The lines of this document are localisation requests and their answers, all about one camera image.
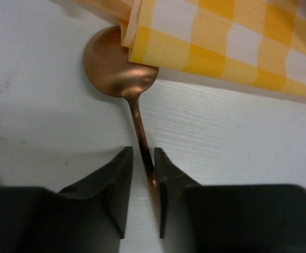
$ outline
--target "spoon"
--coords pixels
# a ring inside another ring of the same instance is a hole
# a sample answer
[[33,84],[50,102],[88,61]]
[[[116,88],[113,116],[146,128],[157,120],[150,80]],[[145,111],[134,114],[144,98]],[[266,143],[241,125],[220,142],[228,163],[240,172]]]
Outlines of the spoon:
[[140,116],[139,97],[154,83],[159,68],[130,63],[128,48],[120,43],[119,26],[98,32],[86,45],[83,65],[86,76],[95,88],[108,96],[126,99],[130,106],[152,204],[158,218],[154,165]]

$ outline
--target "tabletop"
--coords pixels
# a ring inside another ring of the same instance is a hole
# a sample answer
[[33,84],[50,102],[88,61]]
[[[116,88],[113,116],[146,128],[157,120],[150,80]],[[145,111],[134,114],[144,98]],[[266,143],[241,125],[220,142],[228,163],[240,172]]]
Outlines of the tabletop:
[[[162,252],[128,106],[82,68],[112,17],[70,0],[0,0],[0,183],[58,191],[133,146],[120,252]],[[160,69],[140,98],[150,147],[200,183],[306,188],[306,99]]]

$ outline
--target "gingham napkin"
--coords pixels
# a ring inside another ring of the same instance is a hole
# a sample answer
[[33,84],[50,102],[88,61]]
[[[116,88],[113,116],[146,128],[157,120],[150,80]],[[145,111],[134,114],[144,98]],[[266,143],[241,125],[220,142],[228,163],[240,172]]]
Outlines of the gingham napkin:
[[135,0],[130,61],[306,96],[306,0]]

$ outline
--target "bronze spoon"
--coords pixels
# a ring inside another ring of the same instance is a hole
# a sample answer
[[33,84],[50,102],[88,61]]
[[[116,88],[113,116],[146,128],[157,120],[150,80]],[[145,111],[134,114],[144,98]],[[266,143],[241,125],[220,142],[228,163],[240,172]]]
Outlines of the bronze spoon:
[[120,27],[98,32],[86,45],[83,65],[86,76],[95,88],[108,96],[126,99],[130,106],[149,191],[158,218],[154,165],[140,116],[139,97],[154,83],[159,68],[128,62],[128,49],[120,43]]

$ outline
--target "yellow napkin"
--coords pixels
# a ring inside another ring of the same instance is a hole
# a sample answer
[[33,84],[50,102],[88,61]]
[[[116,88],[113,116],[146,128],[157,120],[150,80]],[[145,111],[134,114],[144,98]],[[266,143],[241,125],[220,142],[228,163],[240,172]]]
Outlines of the yellow napkin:
[[129,22],[121,22],[131,62],[306,96],[306,0],[136,0],[132,6]]

